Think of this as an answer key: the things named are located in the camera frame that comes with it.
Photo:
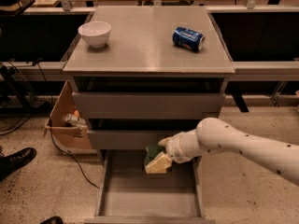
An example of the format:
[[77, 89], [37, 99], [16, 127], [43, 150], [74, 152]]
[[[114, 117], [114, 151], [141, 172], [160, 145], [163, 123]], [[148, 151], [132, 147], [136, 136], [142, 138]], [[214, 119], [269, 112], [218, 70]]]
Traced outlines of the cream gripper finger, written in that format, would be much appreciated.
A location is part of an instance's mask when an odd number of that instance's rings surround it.
[[161, 146], [161, 147], [166, 147], [170, 143], [171, 140], [172, 140], [171, 137], [166, 137], [166, 138], [160, 140], [158, 142], [158, 145]]
[[155, 157], [147, 155], [144, 161], [145, 171], [147, 174], [165, 174], [172, 162], [172, 158], [164, 152], [160, 152]]

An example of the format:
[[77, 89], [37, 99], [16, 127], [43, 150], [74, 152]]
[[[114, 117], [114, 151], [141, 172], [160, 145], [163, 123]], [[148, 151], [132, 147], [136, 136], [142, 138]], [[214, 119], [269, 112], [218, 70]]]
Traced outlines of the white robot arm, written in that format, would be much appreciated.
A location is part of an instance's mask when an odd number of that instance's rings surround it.
[[174, 162], [230, 151], [299, 185], [299, 146], [243, 133], [217, 118], [202, 119], [195, 129], [167, 137], [146, 150], [147, 174], [165, 174]]

